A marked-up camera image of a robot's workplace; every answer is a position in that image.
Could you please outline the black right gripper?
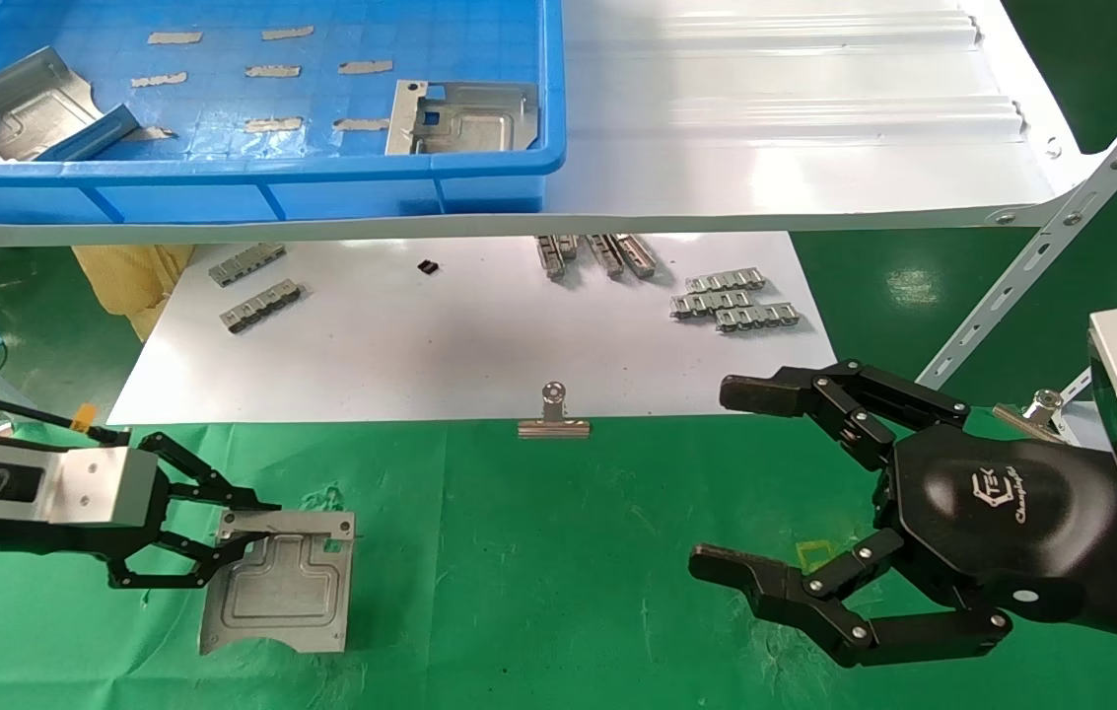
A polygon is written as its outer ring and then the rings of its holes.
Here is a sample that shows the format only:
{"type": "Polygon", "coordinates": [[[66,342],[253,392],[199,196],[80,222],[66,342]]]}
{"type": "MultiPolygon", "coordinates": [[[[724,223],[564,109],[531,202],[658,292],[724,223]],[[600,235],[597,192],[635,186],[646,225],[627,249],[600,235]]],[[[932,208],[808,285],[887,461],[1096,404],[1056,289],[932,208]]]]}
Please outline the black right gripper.
{"type": "Polygon", "coordinates": [[[999,610],[1041,623],[1113,615],[1117,468],[1102,451],[971,435],[958,430],[968,404],[860,359],[728,376],[719,401],[809,418],[865,470],[888,464],[880,521],[892,530],[811,574],[706,543],[689,554],[694,579],[738,591],[753,616],[796,629],[838,666],[986,656],[1012,632],[999,610]],[[920,432],[892,448],[884,419],[920,432]],[[946,610],[863,617],[846,607],[891,569],[946,610]]]}

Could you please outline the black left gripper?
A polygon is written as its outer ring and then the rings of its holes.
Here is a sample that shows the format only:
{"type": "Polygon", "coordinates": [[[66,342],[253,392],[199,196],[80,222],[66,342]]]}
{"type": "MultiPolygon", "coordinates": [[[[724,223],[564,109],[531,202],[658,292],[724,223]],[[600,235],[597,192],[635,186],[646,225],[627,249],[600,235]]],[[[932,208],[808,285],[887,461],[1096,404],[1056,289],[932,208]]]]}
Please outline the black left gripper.
{"type": "Polygon", "coordinates": [[[214,503],[229,511],[277,511],[278,503],[261,502],[252,488],[233,484],[195,453],[166,433],[144,436],[139,449],[157,455],[151,482],[128,484],[120,495],[120,522],[52,525],[45,553],[134,554],[153,545],[192,562],[183,574],[135,574],[128,558],[107,563],[114,589],[201,589],[226,565],[242,560],[254,543],[252,532],[230,535],[223,544],[195,543],[179,532],[162,532],[170,500],[214,503]]]}

